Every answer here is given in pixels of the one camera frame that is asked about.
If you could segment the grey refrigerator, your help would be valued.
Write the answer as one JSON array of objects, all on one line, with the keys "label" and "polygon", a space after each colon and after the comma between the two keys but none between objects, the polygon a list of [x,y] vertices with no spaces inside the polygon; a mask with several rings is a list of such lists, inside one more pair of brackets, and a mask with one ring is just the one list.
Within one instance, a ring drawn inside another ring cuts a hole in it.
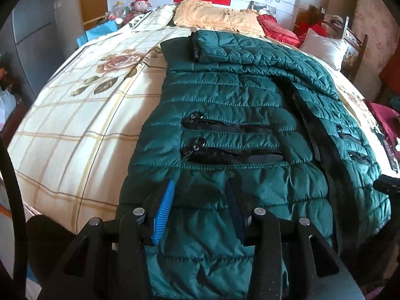
[{"label": "grey refrigerator", "polygon": [[80,0],[19,0],[1,28],[1,55],[30,106],[84,34]]}]

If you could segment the white satin pillow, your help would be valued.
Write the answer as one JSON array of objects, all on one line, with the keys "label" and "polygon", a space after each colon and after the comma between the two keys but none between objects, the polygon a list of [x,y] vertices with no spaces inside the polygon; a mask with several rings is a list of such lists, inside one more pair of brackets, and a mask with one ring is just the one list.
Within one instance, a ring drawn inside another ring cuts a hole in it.
[{"label": "white satin pillow", "polygon": [[344,39],[334,39],[317,34],[309,28],[300,50],[323,60],[334,70],[342,68],[348,46]]}]

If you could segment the wooden chair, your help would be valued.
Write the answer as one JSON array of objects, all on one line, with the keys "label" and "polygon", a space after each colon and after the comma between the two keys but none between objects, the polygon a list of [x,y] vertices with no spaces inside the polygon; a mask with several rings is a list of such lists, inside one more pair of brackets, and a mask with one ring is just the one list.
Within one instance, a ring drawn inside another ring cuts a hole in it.
[{"label": "wooden chair", "polygon": [[369,36],[364,34],[363,39],[356,37],[349,28],[350,18],[344,20],[339,15],[326,14],[323,7],[316,8],[309,5],[309,20],[312,25],[324,25],[327,32],[335,39],[342,39],[347,46],[347,51],[342,61],[341,73],[354,83],[363,60]]}]

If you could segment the white plastic bag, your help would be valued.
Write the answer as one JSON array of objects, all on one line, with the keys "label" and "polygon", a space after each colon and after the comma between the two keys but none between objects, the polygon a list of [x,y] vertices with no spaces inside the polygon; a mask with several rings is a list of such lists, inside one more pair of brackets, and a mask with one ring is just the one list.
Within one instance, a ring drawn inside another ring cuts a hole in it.
[{"label": "white plastic bag", "polygon": [[0,130],[4,128],[10,115],[16,109],[16,98],[8,90],[1,90],[0,93]]}]

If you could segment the red heart-shaped cushion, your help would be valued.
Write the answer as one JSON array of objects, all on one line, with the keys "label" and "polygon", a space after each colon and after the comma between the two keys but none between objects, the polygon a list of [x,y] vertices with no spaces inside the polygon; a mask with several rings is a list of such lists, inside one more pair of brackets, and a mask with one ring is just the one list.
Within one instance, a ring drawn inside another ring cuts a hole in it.
[{"label": "red heart-shaped cushion", "polygon": [[301,46],[298,36],[294,32],[280,26],[275,17],[263,14],[258,15],[257,20],[267,37],[296,48]]}]

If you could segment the blue paper bag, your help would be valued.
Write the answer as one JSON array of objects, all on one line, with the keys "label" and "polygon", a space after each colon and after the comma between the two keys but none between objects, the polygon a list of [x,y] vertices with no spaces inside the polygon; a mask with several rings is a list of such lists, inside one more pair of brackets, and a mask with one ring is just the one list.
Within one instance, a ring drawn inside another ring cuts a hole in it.
[{"label": "blue paper bag", "polygon": [[76,39],[77,45],[79,47],[86,44],[88,41],[97,39],[103,35],[107,35],[109,33],[114,33],[118,30],[117,24],[114,20],[110,20],[103,24],[99,24],[89,30],[86,30],[85,33]]}]

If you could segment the framed photo behind pillows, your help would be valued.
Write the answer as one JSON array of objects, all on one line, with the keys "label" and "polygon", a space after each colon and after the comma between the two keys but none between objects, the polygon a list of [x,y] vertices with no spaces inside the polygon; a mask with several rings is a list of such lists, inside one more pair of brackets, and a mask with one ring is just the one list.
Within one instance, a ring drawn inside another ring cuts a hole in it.
[{"label": "framed photo behind pillows", "polygon": [[259,3],[257,1],[250,1],[249,9],[257,11],[260,15],[267,14],[272,17],[275,17],[277,13],[276,7],[273,7],[265,3]]}]

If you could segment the peach ruffled pillow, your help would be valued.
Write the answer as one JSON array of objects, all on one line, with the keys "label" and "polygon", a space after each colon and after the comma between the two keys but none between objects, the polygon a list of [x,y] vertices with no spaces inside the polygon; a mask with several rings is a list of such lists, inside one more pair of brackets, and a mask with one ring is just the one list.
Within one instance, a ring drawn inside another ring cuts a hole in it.
[{"label": "peach ruffled pillow", "polygon": [[216,7],[211,2],[183,0],[175,10],[173,23],[177,27],[196,27],[215,31],[232,31],[263,37],[265,33],[252,9]]}]

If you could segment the dark green quilted puffer jacket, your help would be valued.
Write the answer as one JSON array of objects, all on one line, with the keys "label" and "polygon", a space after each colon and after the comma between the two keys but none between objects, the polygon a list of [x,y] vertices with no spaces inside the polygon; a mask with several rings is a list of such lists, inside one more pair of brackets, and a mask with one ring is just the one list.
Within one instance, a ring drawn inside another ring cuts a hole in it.
[{"label": "dark green quilted puffer jacket", "polygon": [[329,72],[299,51],[199,30],[162,42],[159,104],[145,121],[117,215],[175,184],[162,241],[146,253],[154,296],[242,299],[254,250],[234,233],[225,183],[284,220],[307,217],[351,255],[391,218],[374,151]]}]

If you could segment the dark red velvet cloth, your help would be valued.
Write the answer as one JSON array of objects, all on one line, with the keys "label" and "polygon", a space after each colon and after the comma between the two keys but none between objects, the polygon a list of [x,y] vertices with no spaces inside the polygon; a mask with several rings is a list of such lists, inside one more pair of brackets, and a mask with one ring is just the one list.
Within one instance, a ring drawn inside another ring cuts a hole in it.
[{"label": "dark red velvet cloth", "polygon": [[388,106],[366,99],[364,102],[388,138],[389,144],[399,153],[399,113]]}]

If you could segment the floral cream bed quilt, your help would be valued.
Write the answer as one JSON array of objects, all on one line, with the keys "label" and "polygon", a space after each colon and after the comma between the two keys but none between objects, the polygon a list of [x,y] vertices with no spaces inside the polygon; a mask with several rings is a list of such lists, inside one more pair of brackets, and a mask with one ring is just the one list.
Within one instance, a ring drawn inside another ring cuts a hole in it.
[{"label": "floral cream bed quilt", "polygon": [[142,126],[161,96],[161,42],[191,34],[169,26],[166,5],[74,52],[43,88],[8,148],[27,216],[78,232],[111,220]]}]

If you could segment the pink pig plush toy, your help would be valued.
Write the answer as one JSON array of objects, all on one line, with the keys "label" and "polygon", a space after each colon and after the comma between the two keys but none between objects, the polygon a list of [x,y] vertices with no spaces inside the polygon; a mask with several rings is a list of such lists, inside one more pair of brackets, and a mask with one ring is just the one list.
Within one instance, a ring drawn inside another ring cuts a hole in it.
[{"label": "pink pig plush toy", "polygon": [[131,10],[137,14],[145,14],[152,7],[150,0],[135,0],[130,4]]}]

